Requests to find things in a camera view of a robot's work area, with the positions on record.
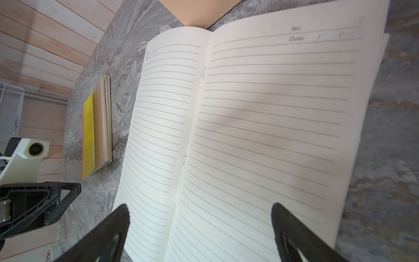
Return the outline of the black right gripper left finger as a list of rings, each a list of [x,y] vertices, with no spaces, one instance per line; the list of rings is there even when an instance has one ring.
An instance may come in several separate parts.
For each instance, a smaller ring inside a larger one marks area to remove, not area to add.
[[[57,262],[119,262],[130,225],[126,204],[120,205]]]

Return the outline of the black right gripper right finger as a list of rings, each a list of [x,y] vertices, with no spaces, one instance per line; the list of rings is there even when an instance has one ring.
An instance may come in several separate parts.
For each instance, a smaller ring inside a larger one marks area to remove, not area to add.
[[[271,222],[281,261],[347,262],[282,204],[272,206]]]

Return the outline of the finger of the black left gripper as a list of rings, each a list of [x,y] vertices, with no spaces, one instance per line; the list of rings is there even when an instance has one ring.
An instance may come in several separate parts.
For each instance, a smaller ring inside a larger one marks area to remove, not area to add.
[[[1,186],[1,239],[50,226],[81,193],[80,183],[12,183]]]

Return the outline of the yellow cover notebook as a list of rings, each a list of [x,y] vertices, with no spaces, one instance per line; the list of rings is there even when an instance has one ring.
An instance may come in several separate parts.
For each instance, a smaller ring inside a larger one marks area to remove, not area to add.
[[[83,106],[82,178],[88,177],[96,168],[94,145],[93,95],[89,95]]]

